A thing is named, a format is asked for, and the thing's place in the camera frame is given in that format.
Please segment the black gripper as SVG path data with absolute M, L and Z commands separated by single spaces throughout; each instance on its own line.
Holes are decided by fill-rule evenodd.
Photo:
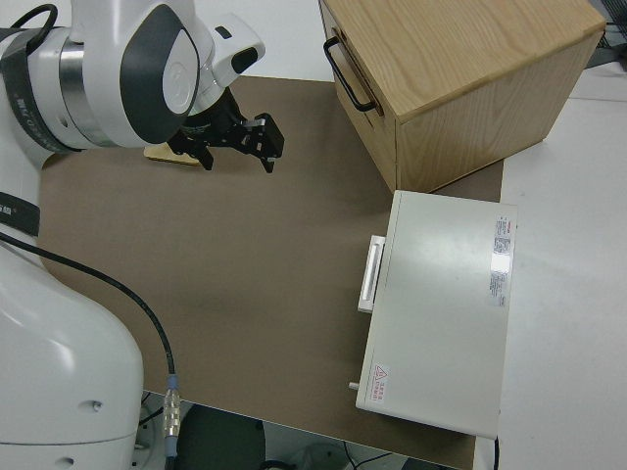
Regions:
M 188 116 L 180 130 L 170 138 L 171 150 L 198 161 L 205 170 L 212 170 L 214 165 L 205 143 L 212 147 L 236 146 L 239 152 L 256 157 L 266 173 L 273 173 L 284 148 L 284 136 L 273 117 L 262 113 L 245 120 L 230 90 L 201 113 Z

